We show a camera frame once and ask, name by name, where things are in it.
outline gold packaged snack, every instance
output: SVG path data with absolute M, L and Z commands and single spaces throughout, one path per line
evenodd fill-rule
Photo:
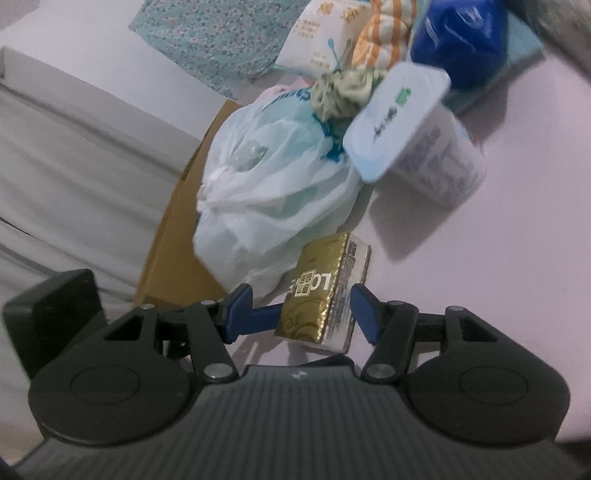
M 349 349 L 351 287 L 365 282 L 371 247 L 351 233 L 314 240 L 301 252 L 275 335 L 316 348 Z

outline knotted plastic bag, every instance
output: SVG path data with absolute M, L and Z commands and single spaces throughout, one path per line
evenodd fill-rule
M 197 194 L 194 252 L 225 290 L 270 293 L 303 246 L 336 232 L 361 187 L 310 106 L 310 89 L 234 112 L 213 139 Z

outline white package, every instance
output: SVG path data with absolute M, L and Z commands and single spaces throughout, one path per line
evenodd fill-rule
M 310 89 L 234 112 L 213 139 L 197 193 L 196 256 L 232 291 L 256 298 L 294 268 L 305 244 L 349 216 L 361 180 L 346 155 L 325 155 L 333 139 L 313 116 Z
M 444 70 L 409 62 L 390 70 L 343 139 L 364 181 L 393 170 L 448 207 L 476 191 L 486 166 L 464 127 L 441 104 L 449 88 Z
M 360 0 L 312 0 L 279 53 L 275 68 L 317 80 L 351 65 L 353 48 L 373 10 Z

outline container lid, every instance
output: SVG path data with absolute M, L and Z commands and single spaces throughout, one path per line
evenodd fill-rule
M 388 72 L 343 139 L 364 181 L 377 181 L 396 162 L 449 88 L 444 70 L 403 61 Z

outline blue plastic packaging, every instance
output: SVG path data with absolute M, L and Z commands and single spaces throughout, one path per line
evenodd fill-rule
M 506 31 L 501 0 L 432 0 L 415 29 L 411 58 L 444 69 L 452 89 L 477 87 L 505 63 Z

